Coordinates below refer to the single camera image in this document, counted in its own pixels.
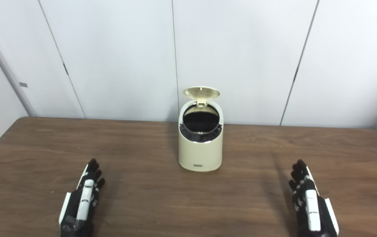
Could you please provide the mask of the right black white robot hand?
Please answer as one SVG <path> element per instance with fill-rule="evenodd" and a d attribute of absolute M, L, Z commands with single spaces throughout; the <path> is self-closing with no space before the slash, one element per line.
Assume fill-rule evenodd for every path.
<path fill-rule="evenodd" d="M 306 163 L 292 165 L 292 203 L 298 223 L 298 237 L 338 237 L 339 225 L 329 198 L 323 198 Z"/>

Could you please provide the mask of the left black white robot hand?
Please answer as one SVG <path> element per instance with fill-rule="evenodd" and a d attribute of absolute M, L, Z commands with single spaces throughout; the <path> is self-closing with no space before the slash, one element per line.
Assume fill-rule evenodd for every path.
<path fill-rule="evenodd" d="M 59 216 L 61 237 L 91 237 L 94 233 L 93 217 L 99 202 L 100 189 L 105 184 L 96 159 L 85 166 L 77 188 L 67 192 Z"/>

